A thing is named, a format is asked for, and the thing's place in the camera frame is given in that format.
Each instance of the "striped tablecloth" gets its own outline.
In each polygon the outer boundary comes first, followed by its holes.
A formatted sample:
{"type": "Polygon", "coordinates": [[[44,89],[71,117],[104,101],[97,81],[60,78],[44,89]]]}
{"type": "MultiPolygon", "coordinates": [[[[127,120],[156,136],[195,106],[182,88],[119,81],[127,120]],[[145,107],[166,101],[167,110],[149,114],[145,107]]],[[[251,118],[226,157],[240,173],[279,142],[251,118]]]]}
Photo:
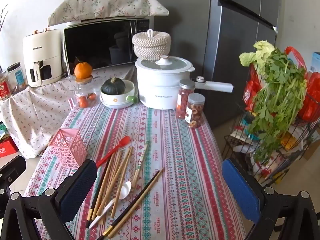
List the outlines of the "striped tablecloth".
{"type": "MultiPolygon", "coordinates": [[[[172,110],[155,110],[141,103],[125,109],[102,104],[89,109],[73,108],[62,127],[79,128],[88,158],[100,160],[118,141],[129,135],[134,147],[125,181],[131,180],[144,144],[149,140],[143,171],[137,187],[118,204],[117,217],[148,183],[154,173],[165,168],[141,205],[114,239],[244,239],[245,232],[236,202],[221,173],[221,156],[208,123],[196,130],[177,120],[172,110]]],[[[87,195],[68,229],[75,239],[95,240],[112,223],[89,230],[85,220],[102,173],[87,195]]],[[[40,195],[48,187],[58,187],[75,170],[63,168],[51,152],[44,152],[24,196],[40,195]]],[[[41,220],[42,239],[49,239],[41,220]]]]}

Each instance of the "microwave control panel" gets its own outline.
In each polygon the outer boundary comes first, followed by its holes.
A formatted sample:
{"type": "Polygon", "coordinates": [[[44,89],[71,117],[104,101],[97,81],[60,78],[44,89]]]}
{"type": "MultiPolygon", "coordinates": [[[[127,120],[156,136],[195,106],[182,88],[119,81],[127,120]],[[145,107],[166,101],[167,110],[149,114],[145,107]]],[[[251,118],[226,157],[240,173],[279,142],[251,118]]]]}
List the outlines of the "microwave control panel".
{"type": "Polygon", "coordinates": [[[145,20],[138,20],[137,21],[137,32],[138,33],[142,33],[142,32],[146,32],[150,27],[150,22],[149,20],[145,19],[145,20]]]}

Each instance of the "green squash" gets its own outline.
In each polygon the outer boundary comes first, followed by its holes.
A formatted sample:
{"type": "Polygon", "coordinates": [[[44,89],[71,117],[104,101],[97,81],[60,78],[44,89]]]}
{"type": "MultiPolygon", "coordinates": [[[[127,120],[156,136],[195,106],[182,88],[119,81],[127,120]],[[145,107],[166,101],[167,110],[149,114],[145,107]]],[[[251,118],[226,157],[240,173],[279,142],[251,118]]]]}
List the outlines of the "green squash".
{"type": "Polygon", "coordinates": [[[107,95],[122,95],[125,91],[125,83],[120,78],[110,78],[101,87],[101,92],[107,95]]]}

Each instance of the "kabocha squash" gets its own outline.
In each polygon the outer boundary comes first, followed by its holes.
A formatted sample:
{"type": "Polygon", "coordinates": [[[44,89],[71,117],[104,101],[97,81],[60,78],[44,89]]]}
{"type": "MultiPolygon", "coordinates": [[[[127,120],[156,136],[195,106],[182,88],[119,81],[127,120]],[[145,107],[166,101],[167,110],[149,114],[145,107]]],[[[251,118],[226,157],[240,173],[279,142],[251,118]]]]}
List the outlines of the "kabocha squash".
{"type": "Polygon", "coordinates": [[[90,77],[92,73],[92,67],[87,62],[79,62],[75,67],[75,76],[78,79],[85,79],[90,77]]]}
{"type": "Polygon", "coordinates": [[[101,87],[101,91],[107,95],[122,95],[125,91],[125,83],[120,78],[110,78],[101,87]]]}

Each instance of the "white ceramic spoon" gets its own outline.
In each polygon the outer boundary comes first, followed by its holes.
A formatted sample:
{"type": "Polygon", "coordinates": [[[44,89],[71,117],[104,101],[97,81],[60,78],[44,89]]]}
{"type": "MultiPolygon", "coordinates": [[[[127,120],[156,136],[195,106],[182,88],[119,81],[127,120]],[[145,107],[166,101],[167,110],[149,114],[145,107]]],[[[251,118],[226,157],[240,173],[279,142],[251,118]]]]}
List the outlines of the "white ceramic spoon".
{"type": "MultiPolygon", "coordinates": [[[[124,199],[126,198],[131,190],[131,182],[127,181],[126,183],[122,184],[121,187],[121,191],[120,191],[120,196],[119,199],[124,199]]],[[[101,216],[97,216],[91,223],[91,225],[89,225],[89,229],[91,229],[92,227],[94,227],[96,225],[96,223],[104,216],[104,214],[108,211],[108,209],[112,206],[112,204],[114,203],[114,199],[111,200],[108,205],[105,206],[105,208],[102,211],[102,215],[101,216]]]]}

